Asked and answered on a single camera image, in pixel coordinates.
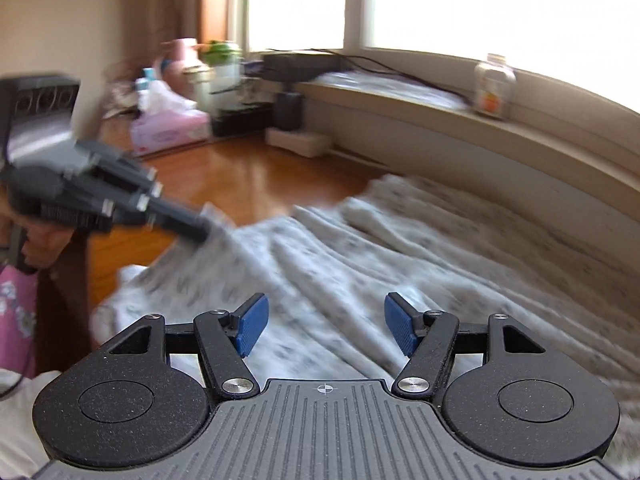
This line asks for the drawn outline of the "person's left hand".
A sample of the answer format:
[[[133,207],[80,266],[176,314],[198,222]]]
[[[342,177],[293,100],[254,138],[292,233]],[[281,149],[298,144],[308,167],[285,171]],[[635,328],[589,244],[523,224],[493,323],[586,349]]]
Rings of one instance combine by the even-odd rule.
[[[28,266],[38,270],[52,266],[65,247],[70,244],[74,234],[74,230],[67,226],[21,217],[16,219],[16,223],[26,231],[21,255]]]

